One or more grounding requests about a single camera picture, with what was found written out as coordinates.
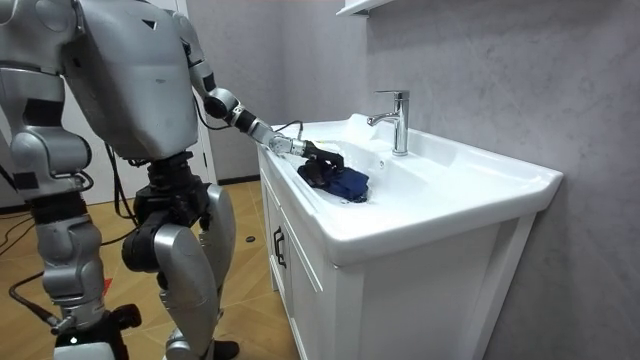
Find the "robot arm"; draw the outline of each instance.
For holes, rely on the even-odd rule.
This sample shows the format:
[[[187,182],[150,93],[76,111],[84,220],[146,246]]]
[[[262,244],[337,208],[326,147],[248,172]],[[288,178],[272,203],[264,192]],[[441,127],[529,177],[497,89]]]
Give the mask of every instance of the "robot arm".
[[[193,25],[180,13],[170,14],[187,56],[191,83],[202,98],[209,115],[224,120],[276,154],[327,161],[338,169],[344,167],[342,156],[318,149],[310,141],[293,139],[274,131],[269,124],[249,112],[229,90],[218,87]]]

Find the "black cable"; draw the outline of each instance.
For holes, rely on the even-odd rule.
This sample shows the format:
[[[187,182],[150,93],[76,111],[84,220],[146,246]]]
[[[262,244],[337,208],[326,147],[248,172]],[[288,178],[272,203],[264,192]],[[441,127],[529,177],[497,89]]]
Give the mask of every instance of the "black cable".
[[[198,106],[198,101],[196,100],[195,95],[193,96],[193,104],[196,107],[196,112],[198,113],[198,119],[200,119],[200,122],[202,123],[202,125],[204,125],[204,127],[206,127],[207,129],[213,130],[213,131],[218,131],[218,130],[228,129],[228,128],[231,127],[231,125],[215,127],[215,126],[211,126],[211,125],[207,124],[207,122],[202,117],[202,113],[200,112],[200,106]]]
[[[33,219],[33,218],[31,218],[31,217],[30,217],[30,218],[28,218],[28,219],[25,219],[25,220],[20,221],[19,223],[17,223],[17,224],[15,224],[15,225],[13,225],[13,226],[12,226],[12,227],[11,227],[11,228],[6,232],[6,233],[4,233],[4,241],[2,242],[2,244],[0,244],[0,247],[5,246],[5,245],[9,242],[9,234],[11,234],[11,232],[12,232],[14,229],[16,229],[18,226],[20,226],[20,225],[22,225],[22,224],[26,223],[27,221],[29,221],[29,220],[31,220],[31,219]]]
[[[4,218],[0,218],[0,220],[8,220],[8,219],[15,219],[17,217],[23,217],[23,216],[27,216],[29,215],[29,213],[24,213],[24,214],[20,214],[20,215],[13,215],[13,216],[7,216]]]
[[[89,176],[89,174],[87,174],[84,171],[80,171],[79,174],[82,175],[87,180],[87,182],[89,183],[89,185],[87,185],[84,188],[82,188],[81,191],[84,192],[84,191],[91,190],[93,188],[93,185],[95,185],[95,182],[93,181],[93,178],[91,176]]]
[[[22,235],[20,235],[20,236],[16,239],[16,241],[12,242],[12,243],[11,243],[11,245],[7,246],[4,250],[2,250],[2,251],[0,252],[0,256],[4,255],[7,251],[11,250],[11,248],[12,248],[15,244],[17,244],[20,240],[22,240],[22,238],[23,238],[23,237],[25,237],[25,235],[27,235],[27,233],[28,233],[31,229],[33,229],[35,226],[36,226],[36,224],[31,224],[31,226],[29,226],[29,227],[27,228],[27,230],[25,230],[25,231],[22,233]]]
[[[102,246],[115,244],[118,241],[123,240],[124,238],[126,238],[127,236],[129,236],[130,234],[132,234],[136,230],[137,230],[137,228],[135,228],[135,229],[131,230],[130,232],[120,236],[119,238],[104,242],[100,246],[102,247]],[[33,274],[33,275],[29,276],[28,278],[20,280],[17,283],[11,285],[11,287],[9,288],[9,296],[13,300],[15,300],[18,303],[20,303],[22,306],[26,307],[29,311],[31,311],[34,315],[36,315],[40,320],[42,320],[43,322],[47,323],[49,326],[53,326],[55,324],[55,322],[57,321],[57,318],[52,313],[50,313],[49,311],[45,310],[40,305],[35,304],[35,303],[23,298],[22,296],[20,296],[20,294],[18,294],[18,291],[17,291],[20,286],[26,285],[26,284],[32,282],[33,280],[41,277],[42,275],[44,275],[44,271],[40,271],[37,274]]]
[[[122,182],[120,181],[120,174],[118,173],[118,164],[116,163],[116,155],[113,152],[113,149],[107,144],[104,143],[105,149],[107,150],[107,157],[109,157],[109,162],[111,163],[111,170],[113,171],[113,207],[116,211],[116,214],[127,220],[131,220],[133,225],[138,226],[138,221],[129,207],[129,203],[127,202],[127,198],[124,195],[124,188],[122,187]],[[122,200],[124,209],[127,212],[127,215],[123,215],[120,211],[120,200]]]
[[[5,170],[4,167],[2,167],[2,165],[0,165],[0,174],[2,174],[2,177],[13,188],[13,190],[17,192],[18,190],[16,189],[16,183],[13,181],[13,178],[9,175],[7,170]]]
[[[293,124],[300,124],[300,128],[298,129],[298,137],[297,139],[300,140],[300,138],[302,137],[302,130],[304,128],[304,123],[300,120],[293,120],[292,122],[280,127],[279,129],[274,130],[275,132],[280,132],[286,128],[288,128],[289,126],[293,125]]]

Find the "white vanity cabinet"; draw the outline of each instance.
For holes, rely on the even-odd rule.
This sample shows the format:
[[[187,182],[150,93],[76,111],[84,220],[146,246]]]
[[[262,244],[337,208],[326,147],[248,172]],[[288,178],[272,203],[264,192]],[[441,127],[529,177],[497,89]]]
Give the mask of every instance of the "white vanity cabinet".
[[[300,358],[481,360],[562,174],[413,130],[412,153],[393,157],[393,127],[365,120],[305,124],[369,175],[361,204],[258,146],[272,283]]]

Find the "chrome faucet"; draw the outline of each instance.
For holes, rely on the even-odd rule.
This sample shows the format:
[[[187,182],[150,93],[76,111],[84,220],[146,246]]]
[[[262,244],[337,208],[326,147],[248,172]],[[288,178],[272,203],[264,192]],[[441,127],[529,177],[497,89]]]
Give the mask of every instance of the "chrome faucet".
[[[376,126],[382,120],[391,120],[395,126],[393,155],[405,156],[407,151],[407,141],[409,139],[409,91],[406,90],[386,90],[376,91],[376,93],[392,93],[394,96],[394,112],[369,116],[367,124]]]

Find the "sink basin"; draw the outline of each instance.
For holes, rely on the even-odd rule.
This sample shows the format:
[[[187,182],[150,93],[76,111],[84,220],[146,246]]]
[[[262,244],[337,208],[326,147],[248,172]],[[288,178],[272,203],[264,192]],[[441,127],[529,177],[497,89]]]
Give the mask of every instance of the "sink basin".
[[[296,129],[283,133],[296,136]],[[302,209],[326,235],[336,265],[381,256],[548,207],[562,173],[410,130],[409,155],[396,157],[393,126],[348,120],[305,124],[302,138],[338,151],[367,174],[368,201],[350,203],[312,189],[296,170],[305,159],[268,152]]]

